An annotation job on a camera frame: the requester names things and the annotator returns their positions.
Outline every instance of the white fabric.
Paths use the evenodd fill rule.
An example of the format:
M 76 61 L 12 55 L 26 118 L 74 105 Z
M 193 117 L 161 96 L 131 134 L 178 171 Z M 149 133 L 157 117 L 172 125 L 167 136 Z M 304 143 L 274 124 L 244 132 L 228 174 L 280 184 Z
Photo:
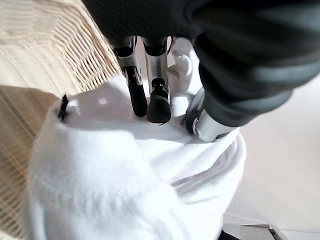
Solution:
M 172 52 L 190 64 L 176 66 L 181 79 L 172 73 L 169 81 L 195 81 L 200 88 L 192 48 L 179 53 L 186 43 L 178 39 Z M 177 103 L 171 105 L 173 117 L 163 125 L 134 116 L 123 76 L 72 97 L 65 122 L 57 119 L 60 102 L 52 107 L 30 162 L 24 212 L 30 239 L 219 236 L 243 174 L 245 144 L 238 130 L 215 143 L 188 134 L 180 121 L 188 107 L 184 101 L 196 91 L 177 86 L 183 87 L 170 92 Z

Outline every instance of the black rubber fingertip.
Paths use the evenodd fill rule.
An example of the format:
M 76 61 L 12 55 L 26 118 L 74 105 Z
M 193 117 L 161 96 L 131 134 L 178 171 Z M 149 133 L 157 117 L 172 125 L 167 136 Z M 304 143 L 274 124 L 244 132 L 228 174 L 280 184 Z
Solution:
M 166 99 L 156 95 L 154 92 L 150 96 L 150 104 L 147 108 L 146 118 L 154 124 L 165 124 L 171 118 L 170 105 Z
M 135 82 L 129 82 L 128 87 L 134 114 L 142 118 L 147 114 L 148 108 L 144 87 Z

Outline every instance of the woven basket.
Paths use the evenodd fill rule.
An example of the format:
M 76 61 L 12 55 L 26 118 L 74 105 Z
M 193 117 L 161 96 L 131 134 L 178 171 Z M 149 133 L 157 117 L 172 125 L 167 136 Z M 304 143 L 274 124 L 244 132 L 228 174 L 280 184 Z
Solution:
M 0 240 L 22 239 L 21 194 L 50 105 L 120 72 L 80 0 L 0 1 Z

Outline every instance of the white cloth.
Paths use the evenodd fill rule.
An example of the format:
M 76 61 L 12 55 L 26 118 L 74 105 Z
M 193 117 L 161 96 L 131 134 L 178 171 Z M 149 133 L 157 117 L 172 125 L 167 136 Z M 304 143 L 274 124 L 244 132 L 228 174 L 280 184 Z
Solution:
M 175 59 L 186 41 L 175 42 Z M 192 78 L 198 82 L 194 88 L 201 87 L 192 67 L 193 49 L 186 49 L 179 55 L 191 65 L 187 71 L 174 67 L 181 78 L 173 73 L 169 81 Z M 177 86 L 184 87 L 171 89 L 171 103 L 177 104 L 163 125 L 134 116 L 123 76 L 72 97 L 65 122 L 57 118 L 60 102 L 51 108 L 29 167 L 24 222 L 30 239 L 219 236 L 223 213 L 243 174 L 245 144 L 238 130 L 215 143 L 188 134 L 180 125 L 188 107 L 183 99 L 189 101 L 194 92 L 185 84 Z

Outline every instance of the beige woven texture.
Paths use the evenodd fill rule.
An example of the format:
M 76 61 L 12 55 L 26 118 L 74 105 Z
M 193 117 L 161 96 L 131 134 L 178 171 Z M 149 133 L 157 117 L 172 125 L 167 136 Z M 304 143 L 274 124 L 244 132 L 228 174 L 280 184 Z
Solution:
M 0 240 L 24 237 L 21 194 L 50 105 L 119 71 L 80 0 L 0 0 Z

